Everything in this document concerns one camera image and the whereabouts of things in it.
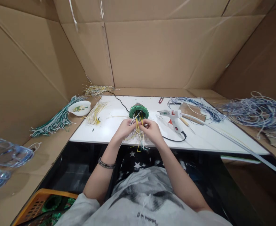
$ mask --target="gray t-shirt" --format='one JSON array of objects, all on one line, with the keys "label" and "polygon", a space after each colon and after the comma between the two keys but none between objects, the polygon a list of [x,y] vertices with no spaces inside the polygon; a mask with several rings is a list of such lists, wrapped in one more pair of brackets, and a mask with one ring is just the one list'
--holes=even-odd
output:
[{"label": "gray t-shirt", "polygon": [[56,225],[231,224],[211,211],[193,211],[173,193],[166,170],[152,166],[117,184],[102,206],[80,194]]}]

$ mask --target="white glue gun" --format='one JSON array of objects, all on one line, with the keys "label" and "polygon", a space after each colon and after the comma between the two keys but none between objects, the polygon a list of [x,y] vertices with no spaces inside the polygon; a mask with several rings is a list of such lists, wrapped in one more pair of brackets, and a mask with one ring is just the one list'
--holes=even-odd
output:
[{"label": "white glue gun", "polygon": [[174,111],[174,110],[161,110],[161,111],[158,111],[158,112],[162,116],[170,117],[169,123],[171,123],[173,125],[173,128],[176,131],[176,133],[182,133],[183,129],[179,124],[179,118],[182,117],[181,110],[177,110],[177,111]]}]

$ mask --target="orange basket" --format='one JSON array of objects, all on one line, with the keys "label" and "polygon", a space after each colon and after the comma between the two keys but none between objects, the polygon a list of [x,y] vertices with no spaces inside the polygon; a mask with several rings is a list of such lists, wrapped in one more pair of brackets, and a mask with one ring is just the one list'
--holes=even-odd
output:
[{"label": "orange basket", "polygon": [[74,199],[77,199],[78,197],[78,195],[72,194],[69,192],[42,188],[38,190],[34,194],[34,196],[28,201],[26,206],[22,209],[22,211],[17,216],[15,222],[13,223],[13,226],[26,222],[42,214],[43,205],[51,195],[65,196],[65,197],[74,198]]}]

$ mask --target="black bracelet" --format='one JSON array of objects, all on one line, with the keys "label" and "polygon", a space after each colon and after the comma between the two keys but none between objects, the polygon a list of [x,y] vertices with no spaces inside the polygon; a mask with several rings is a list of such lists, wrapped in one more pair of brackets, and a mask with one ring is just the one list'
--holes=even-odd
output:
[{"label": "black bracelet", "polygon": [[106,163],[102,162],[101,157],[98,160],[98,164],[101,165],[103,168],[106,168],[106,169],[114,169],[115,165],[116,165],[116,163],[113,164],[113,165],[110,165],[110,164],[106,164]]}]

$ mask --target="hand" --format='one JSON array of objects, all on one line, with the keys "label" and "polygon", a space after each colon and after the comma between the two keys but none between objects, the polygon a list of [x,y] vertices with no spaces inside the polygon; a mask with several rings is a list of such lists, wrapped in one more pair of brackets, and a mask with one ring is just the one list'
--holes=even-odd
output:
[{"label": "hand", "polygon": [[160,128],[155,121],[143,119],[143,122],[139,122],[138,125],[140,130],[142,130],[155,145],[164,142]]},{"label": "hand", "polygon": [[125,119],[121,122],[119,128],[117,129],[116,133],[114,134],[113,138],[117,140],[124,140],[135,128],[136,123],[130,125],[132,119]]}]

